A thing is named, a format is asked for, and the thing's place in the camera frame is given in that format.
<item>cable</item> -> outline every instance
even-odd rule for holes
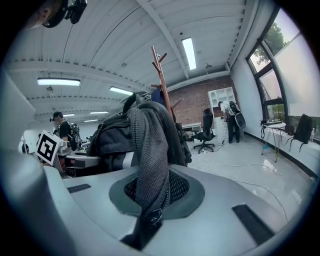
[[[226,179],[232,180],[232,181],[234,181],[234,182],[238,182],[238,183],[248,184],[248,185],[252,185],[252,186],[258,186],[258,187],[261,187],[261,188],[267,190],[271,195],[274,196],[274,198],[275,198],[275,199],[277,200],[277,202],[280,204],[280,206],[281,206],[282,209],[283,209],[283,213],[284,213],[285,219],[286,219],[287,222],[289,222],[289,221],[288,221],[287,214],[286,214],[286,210],[285,210],[284,206],[283,206],[282,203],[279,201],[279,199],[278,199],[269,189],[267,189],[266,187],[264,187],[264,186],[262,186],[262,185],[258,185],[258,184],[253,184],[253,183],[248,183],[248,182],[244,182],[244,181],[239,181],[239,180],[235,180],[235,179],[232,179],[232,178],[228,178],[228,177],[222,176],[222,175],[214,172],[213,170],[209,170],[209,169],[208,169],[208,168],[211,167],[212,165],[233,166],[233,167],[259,165],[259,166],[265,166],[265,167],[269,168],[268,166],[263,165],[263,164],[257,164],[257,163],[250,163],[250,164],[245,164],[245,165],[231,165],[231,164],[223,164],[223,163],[212,163],[212,164],[210,165],[210,164],[207,164],[207,163],[203,163],[203,164],[194,164],[194,163],[193,163],[193,165],[198,166],[198,167],[200,167],[200,168],[202,168],[201,166],[207,166],[207,167],[205,167],[205,169],[206,169],[207,171],[209,171],[209,172],[214,173],[214,174],[217,175],[217,176],[220,176],[220,177],[223,177],[223,178],[226,178]]]
[[[66,38],[66,42],[65,42],[65,46],[64,46],[64,51],[63,51],[63,56],[62,56],[62,63],[64,62],[66,47],[67,47],[68,40],[69,40],[69,36],[70,36],[71,30],[72,30],[73,27],[74,27],[74,25],[72,24],[72,26],[71,26],[71,28],[70,28],[70,31],[69,31],[69,34],[68,34],[68,37]]]
[[[239,181],[239,180],[235,180],[235,179],[232,179],[232,178],[224,177],[224,176],[222,176],[222,175],[217,174],[217,173],[214,172],[213,170],[209,170],[208,167],[210,167],[210,166],[211,166],[211,165],[207,166],[205,169],[206,169],[207,171],[209,171],[209,172],[214,173],[214,174],[217,175],[217,176],[220,176],[220,177],[223,177],[223,178],[226,178],[226,179],[232,180],[232,181],[234,181],[234,182],[238,182],[238,183],[244,183],[244,184],[248,184],[248,185],[252,185],[252,186],[258,186],[258,187],[261,187],[261,188],[264,188],[265,190],[267,190],[271,195],[274,196],[274,198],[275,198],[275,199],[278,201],[278,203],[281,205],[281,207],[282,207],[282,209],[283,209],[283,213],[284,213],[285,219],[286,219],[287,222],[289,222],[289,221],[288,221],[287,214],[286,214],[286,210],[285,210],[284,206],[283,206],[282,203],[279,201],[279,199],[278,199],[269,189],[267,189],[266,187],[264,187],[264,186],[262,186],[262,185],[253,184],[253,183],[248,183],[248,182]]]
[[[282,136],[283,136],[283,135],[284,135],[284,132],[283,132],[283,133],[281,134],[281,136],[280,136],[280,142],[281,142],[281,145],[285,146],[285,145],[287,145],[288,141],[293,138],[293,136],[290,137],[290,138],[288,138],[287,141],[286,141],[286,143],[283,144],[283,143],[282,143]]]
[[[309,176],[308,174],[306,174],[297,164],[295,164],[294,162],[292,162],[290,159],[288,158],[280,158],[278,159],[278,161],[283,161],[283,160],[287,160],[289,161],[291,164],[294,164],[296,167],[299,168],[299,170],[304,174],[304,176],[306,176],[307,178],[309,178],[312,182],[314,182],[316,179],[312,176]]]

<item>green foliage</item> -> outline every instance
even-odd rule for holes
[[[264,40],[269,46],[273,55],[276,55],[288,43],[284,41],[284,35],[281,32],[281,28],[278,27],[277,23],[275,22],[270,27]],[[260,65],[262,62],[269,62],[269,58],[267,57],[266,53],[264,52],[261,46],[259,46],[255,50],[253,55],[259,58],[259,60],[256,62],[258,65]]]
[[[283,104],[268,105],[267,106],[267,118],[271,120],[280,119],[285,121],[285,108]]]

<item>window frame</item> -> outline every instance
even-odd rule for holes
[[[267,25],[265,26],[261,36],[257,39],[257,42],[255,43],[253,49],[251,50],[251,52],[249,53],[249,55],[245,58],[252,73],[253,73],[253,77],[256,83],[256,86],[258,88],[259,91],[259,95],[260,95],[260,101],[261,101],[261,108],[262,108],[262,116],[264,120],[267,120],[267,106],[269,105],[279,105],[279,104],[283,104],[283,108],[284,108],[284,122],[286,123],[285,132],[288,132],[289,130],[289,125],[290,125],[290,120],[289,120],[289,115],[288,115],[288,105],[287,105],[287,98],[286,98],[286,92],[285,92],[285,88],[284,88],[284,84],[283,81],[281,79],[280,76],[280,71],[278,68],[278,65],[274,59],[274,56],[271,52],[271,50],[269,49],[267,43],[264,41],[264,37],[266,36],[266,34],[268,33],[269,29],[271,28],[272,24],[274,23],[278,13],[279,13],[280,7],[276,7],[272,14],[271,17],[269,19],[269,21],[267,22]],[[254,64],[252,63],[250,57],[254,54],[254,52],[256,51],[256,49],[258,47],[261,47],[263,49],[263,51],[265,52],[266,56],[269,58],[270,62],[263,67],[260,71],[257,72]],[[281,92],[281,98],[276,98],[276,99],[270,99],[270,100],[265,100],[264,101],[264,92],[263,89],[260,85],[260,81],[259,78],[262,77],[263,75],[265,75],[267,72],[269,72],[270,70],[274,71],[274,74],[276,76],[276,79],[278,81],[279,84],[279,89]]]

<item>table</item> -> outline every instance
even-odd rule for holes
[[[189,135],[192,136],[194,135],[194,131],[197,131],[198,133],[202,132],[201,128],[201,122],[196,122],[196,123],[190,123],[190,124],[183,124],[182,129]]]
[[[261,155],[264,154],[264,150],[265,150],[265,146],[267,145],[268,143],[268,139],[270,137],[270,134],[271,134],[271,131],[272,131],[272,134],[273,134],[273,139],[274,139],[274,149],[275,149],[275,162],[277,162],[278,160],[278,153],[279,153],[279,149],[280,149],[280,141],[281,141],[281,133],[282,133],[282,130],[280,129],[280,136],[279,136],[279,142],[278,142],[278,147],[277,147],[277,143],[276,143],[276,137],[275,137],[275,132],[274,132],[274,129],[279,129],[279,128],[284,128],[286,127],[286,124],[284,122],[282,123],[276,123],[276,124],[271,124],[271,125],[263,125],[265,128],[269,128],[269,133],[268,133],[268,136],[265,140],[265,144],[262,148],[262,152],[261,152]]]

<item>black office chair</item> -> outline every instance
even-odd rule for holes
[[[210,108],[205,109],[203,111],[203,132],[197,133],[196,131],[194,131],[195,135],[192,136],[193,139],[197,139],[201,142],[203,141],[202,144],[193,146],[194,149],[196,147],[201,147],[198,151],[198,154],[200,154],[200,151],[203,148],[211,149],[212,152],[214,151],[214,149],[210,146],[214,147],[215,144],[213,144],[213,143],[206,144],[206,142],[211,141],[215,137],[214,133],[211,130],[211,125],[212,125],[213,119],[214,119],[214,117],[211,113],[211,109]]]

